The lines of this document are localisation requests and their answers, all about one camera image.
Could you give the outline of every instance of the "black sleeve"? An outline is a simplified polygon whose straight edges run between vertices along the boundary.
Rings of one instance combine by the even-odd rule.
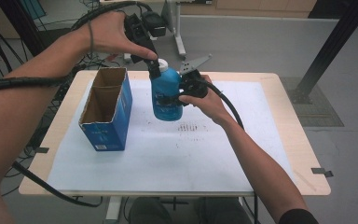
[[[283,214],[279,224],[317,224],[318,221],[307,210],[292,209]]]

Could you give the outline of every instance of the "bottle cap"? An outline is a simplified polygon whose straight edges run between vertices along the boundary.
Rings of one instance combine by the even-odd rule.
[[[168,70],[168,63],[163,59],[158,59],[159,72],[165,72]]]

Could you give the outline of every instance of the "plastic bottle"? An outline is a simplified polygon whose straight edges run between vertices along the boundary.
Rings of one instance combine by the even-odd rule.
[[[177,104],[161,105],[158,103],[158,99],[178,94],[181,78],[174,69],[168,66],[166,61],[158,59],[158,64],[161,77],[151,80],[154,114],[157,119],[161,120],[179,120],[183,114],[183,107]]]

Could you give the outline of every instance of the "white paper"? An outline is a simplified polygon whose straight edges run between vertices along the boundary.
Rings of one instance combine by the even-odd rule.
[[[228,81],[214,85],[237,108],[246,132],[292,176],[261,85]],[[77,124],[90,86],[57,151],[48,177],[54,188],[178,194],[253,191],[223,129],[197,107],[184,107],[184,115],[174,122],[154,117],[148,80],[131,80],[126,149],[95,151]]]

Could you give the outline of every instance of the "open box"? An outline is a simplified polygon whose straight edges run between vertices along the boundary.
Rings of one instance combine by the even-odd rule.
[[[97,151],[126,146],[132,95],[126,68],[100,69],[79,119],[79,126]]]

